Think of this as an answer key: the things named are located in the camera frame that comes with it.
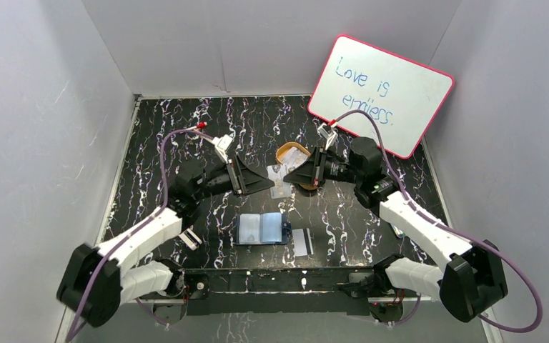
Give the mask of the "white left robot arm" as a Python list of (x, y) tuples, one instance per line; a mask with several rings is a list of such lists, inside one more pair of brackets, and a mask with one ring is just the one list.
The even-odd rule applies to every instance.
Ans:
[(191, 250), (202, 239), (191, 226), (204, 199), (231, 192), (250, 195), (275, 183), (235, 156), (206, 171), (200, 161), (187, 161), (169, 181), (167, 196), (147, 218), (113, 239), (71, 254), (56, 298), (78, 312), (87, 324), (100, 327), (118, 308), (153, 292), (177, 297), (184, 291), (182, 270), (166, 259), (143, 266), (138, 262), (166, 241), (179, 237)]

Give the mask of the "white magnetic stripe card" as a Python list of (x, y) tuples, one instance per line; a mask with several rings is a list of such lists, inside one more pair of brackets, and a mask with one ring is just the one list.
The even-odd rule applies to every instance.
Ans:
[(310, 229), (293, 229), (292, 241), (296, 257), (307, 257), (314, 254)]

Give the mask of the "silver credit card stack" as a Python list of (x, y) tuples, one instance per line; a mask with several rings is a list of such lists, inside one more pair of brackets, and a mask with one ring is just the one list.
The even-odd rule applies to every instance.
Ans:
[(292, 146), (281, 156), (281, 164), (285, 165), (287, 171), (291, 172), (305, 163), (308, 157), (309, 154), (304, 153), (296, 146)]

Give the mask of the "coloured marker pen set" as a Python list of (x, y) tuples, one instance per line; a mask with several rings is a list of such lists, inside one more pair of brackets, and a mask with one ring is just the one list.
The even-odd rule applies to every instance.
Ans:
[(391, 224), (390, 227), (398, 239), (402, 239), (405, 237), (405, 233), (402, 230), (398, 229), (395, 225)]

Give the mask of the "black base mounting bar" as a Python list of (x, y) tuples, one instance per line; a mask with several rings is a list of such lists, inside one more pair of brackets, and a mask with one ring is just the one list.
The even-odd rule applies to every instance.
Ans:
[(290, 269), (187, 269), (175, 293), (152, 292), (142, 300), (184, 305), (189, 316), (231, 313), (323, 313), (368, 316), (378, 304), (412, 301), (409, 288), (386, 290), (372, 267)]

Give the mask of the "yellow oval tray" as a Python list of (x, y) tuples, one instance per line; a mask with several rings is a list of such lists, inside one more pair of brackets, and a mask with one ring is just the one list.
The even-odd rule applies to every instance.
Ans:
[(293, 186), (296, 189), (304, 189), (305, 191), (311, 192), (317, 189), (317, 186), (310, 184), (290, 184), (288, 182), (283, 182), (283, 171), (291, 172), (299, 165), (303, 164), (309, 157), (310, 152), (303, 147), (300, 143), (297, 142), (287, 142), (283, 144), (276, 152), (275, 158), (277, 160), (277, 167), (279, 176), (275, 178), (275, 186), (280, 189), (279, 194), (283, 195), (283, 189)]

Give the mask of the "blue leather card holder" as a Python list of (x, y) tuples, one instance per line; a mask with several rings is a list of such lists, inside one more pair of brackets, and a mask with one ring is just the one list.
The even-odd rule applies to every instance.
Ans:
[[(259, 244), (251, 245), (286, 245), (291, 236), (292, 227), (287, 221), (287, 215), (280, 212), (269, 212), (261, 215), (261, 238)], [(239, 216), (236, 221), (236, 233), (234, 234), (234, 243), (240, 244), (238, 240)]]

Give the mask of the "pink framed whiteboard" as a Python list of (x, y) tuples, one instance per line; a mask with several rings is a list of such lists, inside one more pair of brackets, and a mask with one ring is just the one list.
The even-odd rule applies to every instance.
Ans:
[[(455, 85), (449, 74), (350, 36), (335, 39), (307, 106), (308, 112), (356, 136), (375, 139), (408, 159)], [(359, 109), (367, 116), (340, 115)]]

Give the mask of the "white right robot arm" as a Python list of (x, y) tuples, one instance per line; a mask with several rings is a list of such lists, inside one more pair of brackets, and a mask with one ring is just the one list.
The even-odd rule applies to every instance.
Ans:
[(374, 139), (352, 141), (348, 158), (317, 147), (308, 159), (284, 177), (297, 185), (320, 186), (327, 180), (354, 184), (361, 205), (382, 221), (400, 229), (433, 260), (414, 262), (401, 254), (386, 257), (373, 267), (361, 285), (384, 296), (409, 289), (440, 300), (461, 322), (469, 322), (508, 295), (501, 259), (495, 246), (483, 247), (439, 228), (438, 218), (404, 198), (399, 182), (384, 166)]

